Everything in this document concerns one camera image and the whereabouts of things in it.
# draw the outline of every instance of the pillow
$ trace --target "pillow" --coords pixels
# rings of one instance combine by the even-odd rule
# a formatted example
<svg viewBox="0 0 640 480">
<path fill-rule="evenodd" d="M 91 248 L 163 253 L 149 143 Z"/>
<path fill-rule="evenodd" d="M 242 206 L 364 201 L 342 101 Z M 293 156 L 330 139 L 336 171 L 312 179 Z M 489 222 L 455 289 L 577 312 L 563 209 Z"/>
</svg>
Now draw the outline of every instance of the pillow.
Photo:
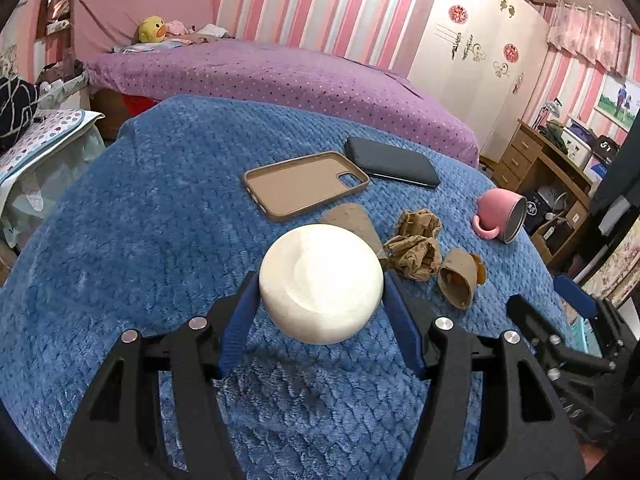
<svg viewBox="0 0 640 480">
<path fill-rule="evenodd" d="M 20 139 L 38 108 L 38 89 L 19 77 L 0 77 L 0 155 Z"/>
</svg>

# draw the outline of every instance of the desk drawer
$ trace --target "desk drawer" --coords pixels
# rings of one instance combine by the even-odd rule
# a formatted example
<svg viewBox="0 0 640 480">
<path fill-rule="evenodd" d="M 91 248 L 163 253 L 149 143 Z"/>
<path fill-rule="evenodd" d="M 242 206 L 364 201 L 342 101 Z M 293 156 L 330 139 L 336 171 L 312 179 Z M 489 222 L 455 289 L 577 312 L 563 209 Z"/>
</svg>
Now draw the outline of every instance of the desk drawer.
<svg viewBox="0 0 640 480">
<path fill-rule="evenodd" d="M 504 162 L 500 162 L 498 167 L 495 168 L 491 180 L 495 182 L 496 186 L 503 187 L 510 191 L 516 191 L 520 185 L 520 179 L 511 172 Z"/>
<path fill-rule="evenodd" d="M 526 133 L 517 131 L 511 146 L 518 150 L 529 162 L 535 162 L 542 151 L 542 146 L 529 137 Z"/>
<path fill-rule="evenodd" d="M 518 152 L 513 146 L 509 146 L 504 152 L 501 162 L 507 165 L 507 168 L 517 176 L 520 180 L 527 176 L 532 162 L 529 162 L 523 154 Z"/>
</svg>

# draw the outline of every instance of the stuffed duck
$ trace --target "stuffed duck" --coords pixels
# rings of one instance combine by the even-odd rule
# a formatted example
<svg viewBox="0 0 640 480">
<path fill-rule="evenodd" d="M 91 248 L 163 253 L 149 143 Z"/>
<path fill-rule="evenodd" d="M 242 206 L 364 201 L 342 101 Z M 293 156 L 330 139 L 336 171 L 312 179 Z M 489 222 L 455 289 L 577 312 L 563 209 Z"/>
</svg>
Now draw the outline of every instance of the stuffed duck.
<svg viewBox="0 0 640 480">
<path fill-rule="evenodd" d="M 160 43 L 166 36 L 166 25 L 160 16 L 150 16 L 138 27 L 141 43 Z"/>
</svg>

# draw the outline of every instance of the purple bedspread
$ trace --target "purple bedspread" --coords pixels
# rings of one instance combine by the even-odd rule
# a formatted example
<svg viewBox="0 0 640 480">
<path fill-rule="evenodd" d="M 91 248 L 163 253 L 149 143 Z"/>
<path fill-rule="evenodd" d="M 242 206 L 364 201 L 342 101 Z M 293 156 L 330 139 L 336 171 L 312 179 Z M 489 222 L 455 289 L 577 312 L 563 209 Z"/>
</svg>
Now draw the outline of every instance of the purple bedspread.
<svg viewBox="0 0 640 480">
<path fill-rule="evenodd" d="M 368 124 L 478 166 L 471 129 L 407 79 L 341 57 L 273 43 L 221 40 L 163 52 L 103 54 L 94 89 L 164 100 L 177 94 L 268 102 Z"/>
</svg>

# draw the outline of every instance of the metal screw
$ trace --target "metal screw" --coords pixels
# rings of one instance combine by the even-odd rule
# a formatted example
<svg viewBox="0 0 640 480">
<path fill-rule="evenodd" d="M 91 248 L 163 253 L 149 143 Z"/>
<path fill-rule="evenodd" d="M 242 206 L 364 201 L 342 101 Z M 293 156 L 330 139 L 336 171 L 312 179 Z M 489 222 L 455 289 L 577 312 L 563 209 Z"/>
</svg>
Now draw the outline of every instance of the metal screw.
<svg viewBox="0 0 640 480">
<path fill-rule="evenodd" d="M 120 336 L 123 343 L 133 343 L 136 339 L 138 339 L 138 332 L 130 328 L 129 330 L 125 330 Z"/>
<path fill-rule="evenodd" d="M 551 368 L 551 370 L 546 373 L 546 376 L 552 381 L 557 381 L 560 378 L 560 370 Z"/>
<path fill-rule="evenodd" d="M 507 332 L 504 333 L 504 338 L 506 339 L 507 343 L 511 343 L 512 345 L 520 342 L 520 334 L 514 332 L 513 330 L 507 330 Z"/>
<path fill-rule="evenodd" d="M 453 321 L 448 317 L 439 317 L 436 319 L 436 326 L 440 330 L 451 330 L 453 328 Z"/>
<path fill-rule="evenodd" d="M 196 317 L 192 317 L 189 320 L 189 328 L 191 328 L 192 330 L 203 329 L 204 327 L 206 327 L 206 325 L 207 325 L 206 317 L 196 316 Z"/>
</svg>

